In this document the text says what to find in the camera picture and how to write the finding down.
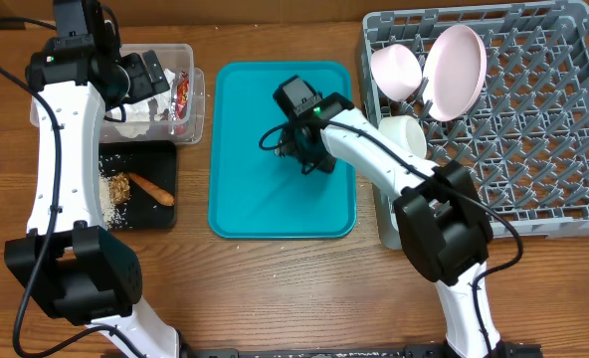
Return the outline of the red ketchup packet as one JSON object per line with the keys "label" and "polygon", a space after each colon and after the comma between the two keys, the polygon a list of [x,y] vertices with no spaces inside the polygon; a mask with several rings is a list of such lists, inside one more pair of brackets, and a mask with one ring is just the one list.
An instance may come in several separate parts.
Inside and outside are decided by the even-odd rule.
{"label": "red ketchup packet", "polygon": [[181,119],[187,112],[189,90],[189,76],[186,72],[181,72],[174,85],[171,110],[169,112],[169,119],[173,121],[173,124],[170,126],[171,134],[181,135],[185,132],[185,124],[181,123]]}

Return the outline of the white napkin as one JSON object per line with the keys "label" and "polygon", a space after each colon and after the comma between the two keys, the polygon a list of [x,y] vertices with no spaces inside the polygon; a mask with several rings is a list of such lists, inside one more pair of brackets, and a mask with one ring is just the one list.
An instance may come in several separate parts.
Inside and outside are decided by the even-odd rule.
{"label": "white napkin", "polygon": [[153,121],[167,120],[170,113],[172,90],[157,94],[149,99],[124,106],[126,122],[116,126],[118,133],[126,138],[145,134]]}

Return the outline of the white green bowl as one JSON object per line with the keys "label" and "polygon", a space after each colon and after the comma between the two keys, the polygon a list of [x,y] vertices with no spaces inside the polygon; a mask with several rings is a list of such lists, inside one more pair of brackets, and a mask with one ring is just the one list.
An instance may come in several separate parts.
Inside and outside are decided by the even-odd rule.
{"label": "white green bowl", "polygon": [[378,130],[389,140],[415,156],[425,159],[427,141],[419,121],[410,115],[384,117]]}

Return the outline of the brown food chunk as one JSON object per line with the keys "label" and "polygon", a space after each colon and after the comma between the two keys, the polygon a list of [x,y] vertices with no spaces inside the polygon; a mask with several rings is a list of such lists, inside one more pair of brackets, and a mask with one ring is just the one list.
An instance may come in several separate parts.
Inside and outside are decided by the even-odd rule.
{"label": "brown food chunk", "polygon": [[109,198],[114,205],[127,202],[130,198],[129,177],[125,173],[112,176],[108,184]]}

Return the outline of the small pink bowl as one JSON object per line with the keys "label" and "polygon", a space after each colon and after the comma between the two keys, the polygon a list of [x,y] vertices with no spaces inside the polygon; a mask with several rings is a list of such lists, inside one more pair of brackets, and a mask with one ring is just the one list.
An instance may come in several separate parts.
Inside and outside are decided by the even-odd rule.
{"label": "small pink bowl", "polygon": [[370,70],[379,89],[390,99],[406,100],[421,84],[418,59],[407,47],[394,44],[374,52]]}

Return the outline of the large white plate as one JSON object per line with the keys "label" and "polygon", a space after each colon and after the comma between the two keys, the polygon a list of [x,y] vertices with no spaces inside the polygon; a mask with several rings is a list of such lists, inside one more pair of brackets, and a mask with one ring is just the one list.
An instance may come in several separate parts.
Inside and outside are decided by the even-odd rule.
{"label": "large white plate", "polygon": [[487,50],[480,36],[466,25],[445,30],[431,47],[423,69],[427,84],[424,103],[438,121],[468,112],[480,97],[488,69]]}

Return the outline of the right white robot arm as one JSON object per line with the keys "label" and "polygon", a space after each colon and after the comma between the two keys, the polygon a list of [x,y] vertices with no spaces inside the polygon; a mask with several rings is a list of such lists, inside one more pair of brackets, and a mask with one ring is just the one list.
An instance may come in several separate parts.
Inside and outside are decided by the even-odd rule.
{"label": "right white robot arm", "polygon": [[391,199],[403,253],[436,286],[449,355],[500,356],[502,340],[485,290],[493,272],[488,245],[495,213],[481,203],[467,170],[457,161],[440,166],[401,148],[337,92],[323,97],[278,90],[274,100],[288,119],[276,148],[292,146],[303,173],[333,157]]}

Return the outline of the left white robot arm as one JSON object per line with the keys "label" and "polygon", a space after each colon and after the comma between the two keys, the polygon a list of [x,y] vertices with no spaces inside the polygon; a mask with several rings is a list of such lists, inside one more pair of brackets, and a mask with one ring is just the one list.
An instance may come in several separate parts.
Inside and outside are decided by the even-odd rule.
{"label": "left white robot arm", "polygon": [[18,80],[39,117],[36,195],[22,239],[4,261],[22,303],[100,333],[127,357],[188,357],[181,333],[145,300],[134,250],[106,228],[99,198],[99,137],[113,108],[165,90],[153,53],[124,56],[111,11],[97,2],[55,6],[56,36]]}

